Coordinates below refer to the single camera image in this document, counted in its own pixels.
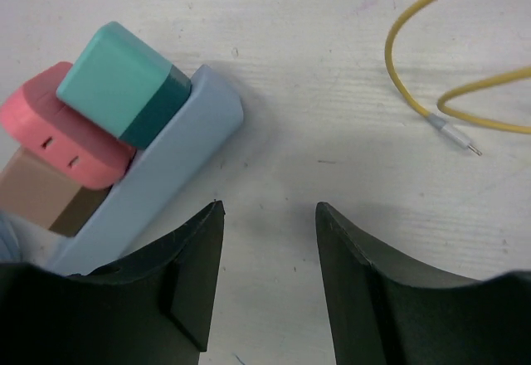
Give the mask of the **pink plug adapter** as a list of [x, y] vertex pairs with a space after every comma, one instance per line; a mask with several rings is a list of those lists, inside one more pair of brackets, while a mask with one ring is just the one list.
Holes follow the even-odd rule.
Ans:
[[84, 187], [112, 186], [135, 149], [56, 96], [72, 64], [61, 61], [24, 82], [1, 105], [1, 126], [24, 148]]

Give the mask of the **teal USB charger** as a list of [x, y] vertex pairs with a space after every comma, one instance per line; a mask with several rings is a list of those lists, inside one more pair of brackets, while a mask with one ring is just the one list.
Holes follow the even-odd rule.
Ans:
[[56, 95], [128, 145], [145, 149], [182, 108], [191, 80], [118, 22], [102, 26]]

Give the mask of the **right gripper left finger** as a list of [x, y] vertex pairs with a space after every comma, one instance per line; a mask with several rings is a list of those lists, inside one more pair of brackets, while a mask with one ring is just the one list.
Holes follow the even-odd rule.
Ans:
[[2, 264], [2, 363], [198, 363], [207, 350], [224, 216], [222, 203], [212, 202], [88, 275]]

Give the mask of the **brown USB charger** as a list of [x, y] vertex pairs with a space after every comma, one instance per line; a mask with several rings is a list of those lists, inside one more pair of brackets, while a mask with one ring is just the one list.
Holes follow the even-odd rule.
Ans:
[[24, 148], [1, 172], [1, 209], [66, 237], [80, 231], [109, 191], [83, 187]]

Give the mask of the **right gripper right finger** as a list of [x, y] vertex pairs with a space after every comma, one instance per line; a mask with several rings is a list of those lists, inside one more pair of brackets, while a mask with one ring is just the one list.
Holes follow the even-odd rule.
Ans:
[[337, 363], [529, 363], [528, 271], [481, 281], [437, 269], [326, 202], [315, 226]]

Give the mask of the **blue power strip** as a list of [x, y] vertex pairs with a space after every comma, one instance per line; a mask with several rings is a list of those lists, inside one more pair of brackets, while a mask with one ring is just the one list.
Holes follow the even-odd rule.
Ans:
[[243, 119], [236, 90], [210, 66], [200, 66], [185, 105], [135, 156], [124, 178], [80, 231], [57, 247], [45, 270], [88, 275], [119, 259]]

